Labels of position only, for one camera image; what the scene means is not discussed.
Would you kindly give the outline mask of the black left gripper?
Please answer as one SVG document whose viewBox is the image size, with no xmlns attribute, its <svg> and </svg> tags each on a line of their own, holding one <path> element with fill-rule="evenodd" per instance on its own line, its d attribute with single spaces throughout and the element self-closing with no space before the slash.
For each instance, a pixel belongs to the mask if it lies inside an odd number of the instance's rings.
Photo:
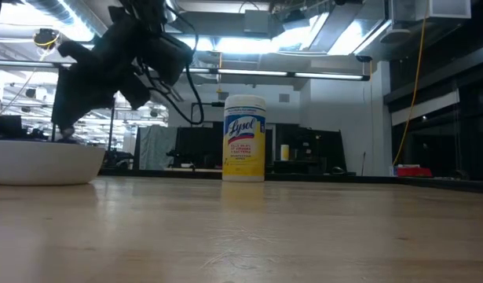
<svg viewBox="0 0 483 283">
<path fill-rule="evenodd" d="M 112 25 L 91 50 L 68 41 L 58 47 L 63 57 L 75 59 L 59 70 L 52 122 L 63 138 L 70 138 L 74 124 L 95 108 L 110 108 L 120 92 L 138 110 L 150 91 L 136 76 L 154 69 L 167 82 L 167 23 L 165 5 L 109 6 Z"/>
</svg>

